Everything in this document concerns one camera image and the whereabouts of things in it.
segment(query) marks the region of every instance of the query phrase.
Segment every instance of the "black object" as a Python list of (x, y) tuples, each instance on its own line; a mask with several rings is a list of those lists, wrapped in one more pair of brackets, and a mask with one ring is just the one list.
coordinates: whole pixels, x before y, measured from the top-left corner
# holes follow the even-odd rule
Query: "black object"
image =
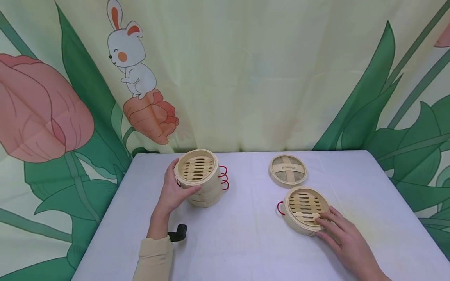
[(188, 231), (188, 226), (185, 224), (179, 224), (176, 232), (169, 232), (169, 238), (171, 242), (179, 242), (186, 238), (186, 232)]

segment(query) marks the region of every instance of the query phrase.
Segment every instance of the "cartoon rabbit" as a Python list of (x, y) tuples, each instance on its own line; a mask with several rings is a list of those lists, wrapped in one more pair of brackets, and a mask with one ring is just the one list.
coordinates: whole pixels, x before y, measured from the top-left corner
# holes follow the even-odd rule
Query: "cartoon rabbit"
[(122, 28), (122, 7), (117, 0), (107, 4), (108, 18), (114, 31), (108, 37), (109, 58), (125, 73), (121, 81), (126, 83), (133, 97), (142, 99), (146, 93), (156, 88), (156, 77), (142, 61), (145, 50), (139, 38), (143, 33), (140, 26), (132, 21)]

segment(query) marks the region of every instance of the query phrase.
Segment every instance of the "white table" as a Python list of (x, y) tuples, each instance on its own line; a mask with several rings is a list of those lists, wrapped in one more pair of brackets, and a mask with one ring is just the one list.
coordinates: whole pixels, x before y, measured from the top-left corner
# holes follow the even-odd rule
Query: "white table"
[[(353, 221), (392, 280), (448, 280), (450, 263), (366, 151), (287, 152), (308, 169), (303, 183)], [(230, 188), (208, 209), (184, 202), (169, 231), (173, 281), (353, 280), (318, 237), (294, 232), (276, 212), (287, 189), (268, 176), (279, 152), (217, 153)], [(177, 155), (141, 154), (131, 163), (73, 280), (131, 280), (164, 171)]]

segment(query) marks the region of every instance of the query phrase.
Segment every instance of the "red handle loop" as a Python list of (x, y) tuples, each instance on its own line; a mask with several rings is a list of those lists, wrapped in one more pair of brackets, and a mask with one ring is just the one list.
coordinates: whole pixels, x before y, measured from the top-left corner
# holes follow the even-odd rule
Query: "red handle loop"
[(280, 204), (281, 204), (282, 202), (283, 202), (283, 201), (278, 202), (278, 204), (277, 204), (277, 210), (279, 211), (280, 214), (282, 214), (283, 216), (285, 216), (286, 214), (283, 214), (283, 213), (280, 211)]
[(225, 177), (225, 179), (222, 179), (222, 182), (220, 183), (220, 184), (226, 183), (226, 188), (222, 189), (223, 191), (225, 191), (225, 190), (228, 190), (228, 188), (230, 187), (230, 183), (228, 182), (228, 176), (226, 174), (226, 173), (228, 173), (228, 169), (225, 166), (219, 166), (219, 167), (225, 168), (225, 173), (221, 172), (220, 176), (219, 176), (219, 178)]

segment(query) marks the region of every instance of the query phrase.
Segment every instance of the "rabbit face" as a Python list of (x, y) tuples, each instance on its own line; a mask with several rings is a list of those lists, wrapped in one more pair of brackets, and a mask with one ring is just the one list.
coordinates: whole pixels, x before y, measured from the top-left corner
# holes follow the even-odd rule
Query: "rabbit face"
[(136, 33), (120, 29), (108, 37), (109, 58), (117, 67), (131, 67), (145, 59), (145, 50)]

